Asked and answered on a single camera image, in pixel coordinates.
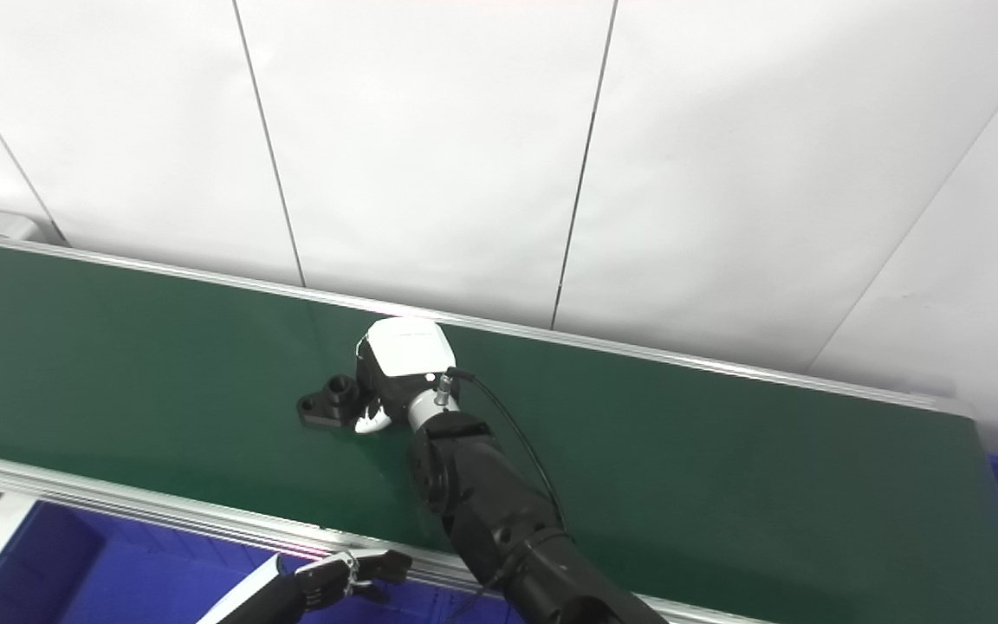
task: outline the black bracket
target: black bracket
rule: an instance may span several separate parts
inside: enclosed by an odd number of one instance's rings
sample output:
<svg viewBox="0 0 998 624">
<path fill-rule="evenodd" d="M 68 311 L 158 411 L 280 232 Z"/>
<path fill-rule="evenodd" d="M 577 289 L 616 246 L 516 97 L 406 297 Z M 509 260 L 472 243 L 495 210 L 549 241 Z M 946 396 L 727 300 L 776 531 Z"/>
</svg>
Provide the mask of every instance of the black bracket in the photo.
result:
<svg viewBox="0 0 998 624">
<path fill-rule="evenodd" d="M 372 399 L 375 395 L 361 390 L 356 379 L 334 375 L 320 391 L 302 396 L 295 410 L 304 426 L 352 427 Z"/>
</svg>

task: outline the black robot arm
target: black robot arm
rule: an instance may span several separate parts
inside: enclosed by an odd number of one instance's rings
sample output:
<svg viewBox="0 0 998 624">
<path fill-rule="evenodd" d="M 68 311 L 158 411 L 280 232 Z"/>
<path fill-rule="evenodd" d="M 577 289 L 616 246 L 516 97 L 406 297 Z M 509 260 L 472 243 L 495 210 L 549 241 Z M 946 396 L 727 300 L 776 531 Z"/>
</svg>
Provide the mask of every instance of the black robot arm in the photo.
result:
<svg viewBox="0 0 998 624">
<path fill-rule="evenodd" d="M 575 548 L 554 500 L 511 465 L 487 423 L 460 410 L 458 378 L 475 378 L 456 368 L 436 323 L 377 321 L 356 356 L 356 379 L 335 375 L 298 400 L 302 423 L 358 433 L 409 424 L 413 483 L 480 584 L 527 624 L 664 624 Z"/>
<path fill-rule="evenodd" d="M 432 416 L 415 431 L 408 462 L 452 548 L 527 624 L 664 624 L 575 548 L 549 497 L 510 464 L 487 423 Z"/>
</svg>

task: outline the black cable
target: black cable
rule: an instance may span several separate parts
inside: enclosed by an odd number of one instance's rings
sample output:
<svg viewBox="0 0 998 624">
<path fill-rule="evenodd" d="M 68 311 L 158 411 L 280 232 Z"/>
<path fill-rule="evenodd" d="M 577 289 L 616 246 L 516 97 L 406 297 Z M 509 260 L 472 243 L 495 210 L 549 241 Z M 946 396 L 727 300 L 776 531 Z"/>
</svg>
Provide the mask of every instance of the black cable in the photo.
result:
<svg viewBox="0 0 998 624">
<path fill-rule="evenodd" d="M 565 511 L 561 509 L 561 503 L 557 498 L 557 491 L 554 489 L 554 482 L 549 478 L 549 474 L 546 473 L 546 467 L 541 465 L 541 459 L 538 459 L 538 454 L 535 453 L 534 447 L 530 445 L 529 439 L 526 438 L 526 434 L 522 433 L 522 428 L 515 423 L 514 416 L 510 415 L 510 411 L 507 411 L 507 407 L 503 405 L 502 400 L 499 400 L 499 396 L 496 396 L 495 392 L 491 392 L 491 388 L 488 384 L 483 383 L 479 380 L 474 373 L 464 371 L 462 368 L 449 367 L 446 373 L 451 376 L 451 378 L 467 380 L 474 384 L 474 386 L 480 388 L 480 392 L 483 392 L 487 396 L 491 403 L 495 404 L 496 410 L 502 414 L 503 418 L 507 420 L 510 424 L 512 430 L 515 430 L 515 435 L 518 436 L 518 441 L 522 442 L 522 446 L 526 449 L 527 454 L 530 455 L 530 461 L 534 462 L 534 468 L 538 470 L 538 475 L 541 477 L 541 481 L 546 485 L 547 494 L 549 494 L 550 502 L 554 503 L 554 508 L 557 509 L 557 517 L 561 523 L 561 530 L 567 530 L 567 521 L 565 520 Z"/>
<path fill-rule="evenodd" d="M 490 580 L 487 581 L 487 583 L 480 585 L 480 588 L 476 589 L 476 592 L 474 594 L 468 596 L 467 599 L 460 601 L 460 604 L 457 605 L 457 608 L 452 609 L 452 613 L 450 613 L 448 617 L 446 617 L 446 619 L 442 620 L 441 624 L 452 624 L 454 623 L 454 621 L 458 619 L 458 617 L 468 613 L 468 609 L 472 608 L 472 605 L 476 604 L 476 601 L 480 600 L 480 596 L 483 596 L 483 594 L 486 593 L 488 589 L 491 589 L 492 586 L 495 586 L 495 584 L 498 582 L 499 582 L 499 574 L 496 573 L 496 575 L 492 576 Z"/>
</svg>

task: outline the white wall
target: white wall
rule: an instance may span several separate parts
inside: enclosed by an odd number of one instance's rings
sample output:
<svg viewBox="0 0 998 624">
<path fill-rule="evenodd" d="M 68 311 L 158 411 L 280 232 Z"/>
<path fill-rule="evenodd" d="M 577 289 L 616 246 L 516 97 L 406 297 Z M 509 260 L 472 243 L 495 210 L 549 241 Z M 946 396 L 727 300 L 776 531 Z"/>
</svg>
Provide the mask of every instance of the white wall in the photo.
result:
<svg viewBox="0 0 998 624">
<path fill-rule="evenodd" d="M 0 209 L 956 396 L 998 449 L 998 0 L 613 7 L 0 0 Z"/>
</svg>

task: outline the mounting hole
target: mounting hole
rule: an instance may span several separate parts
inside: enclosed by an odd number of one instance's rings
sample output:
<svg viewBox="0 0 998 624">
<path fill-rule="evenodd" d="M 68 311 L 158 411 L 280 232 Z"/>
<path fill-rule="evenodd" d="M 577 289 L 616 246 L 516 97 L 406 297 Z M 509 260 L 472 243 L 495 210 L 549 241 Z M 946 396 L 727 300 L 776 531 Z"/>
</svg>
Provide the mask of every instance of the mounting hole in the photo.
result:
<svg viewBox="0 0 998 624">
<path fill-rule="evenodd" d="M 334 375 L 332 378 L 329 378 L 326 387 L 329 388 L 330 392 L 345 392 L 349 388 L 349 378 L 345 375 Z"/>
</svg>

